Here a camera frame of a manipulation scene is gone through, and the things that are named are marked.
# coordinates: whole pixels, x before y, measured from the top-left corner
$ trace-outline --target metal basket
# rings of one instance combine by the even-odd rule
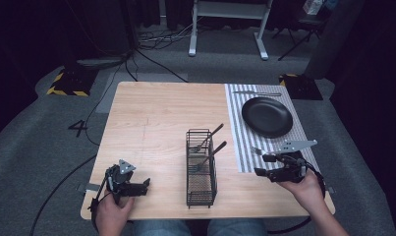
[[[213,152],[213,141],[209,138],[197,152],[192,148],[202,144],[210,135],[206,129],[191,129],[186,133],[186,159],[187,159],[187,206],[212,206],[215,201],[216,170],[215,160],[207,159]]]

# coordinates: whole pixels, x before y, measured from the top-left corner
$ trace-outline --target table knife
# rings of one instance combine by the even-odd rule
[[[254,94],[254,95],[267,95],[267,96],[281,96],[281,92],[258,92],[253,90],[233,91],[238,94]]]

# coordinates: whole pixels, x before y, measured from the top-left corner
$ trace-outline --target striped placemat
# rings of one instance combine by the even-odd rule
[[[255,94],[238,94],[233,93],[235,90],[253,90],[259,92],[281,92],[281,96],[270,96],[282,104],[292,113],[293,128],[286,135],[276,138],[268,139],[256,132],[253,132],[245,123],[241,108],[244,103],[257,95]],[[254,168],[276,169],[282,167],[281,163],[265,163],[261,156],[251,152],[251,147],[261,148],[267,151],[278,150],[281,145],[287,141],[305,141],[306,135],[299,121],[298,114],[290,99],[289,93],[285,87],[282,86],[260,86],[260,85],[234,85],[225,84],[225,93],[228,101],[229,118],[231,121],[231,130],[233,133],[235,143],[235,154],[237,159],[237,166],[239,172],[250,173],[254,172]],[[304,158],[310,162],[316,170],[319,170],[314,159],[311,148],[304,148],[301,150]]]

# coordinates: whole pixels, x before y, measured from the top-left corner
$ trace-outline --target person's left hand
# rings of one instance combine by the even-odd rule
[[[121,235],[134,205],[134,197],[121,198],[119,206],[105,189],[105,196],[97,208],[96,227],[99,235]]]

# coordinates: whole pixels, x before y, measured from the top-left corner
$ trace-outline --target hand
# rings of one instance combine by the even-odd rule
[[[310,169],[308,169],[305,178],[300,183],[288,181],[278,184],[290,191],[295,196],[298,203],[307,210],[308,213],[326,207],[322,191],[317,182],[317,177]]]
[[[120,205],[116,205],[112,194],[105,190],[105,197],[99,203],[96,215],[99,235],[121,235],[133,205],[133,197],[121,198]]]

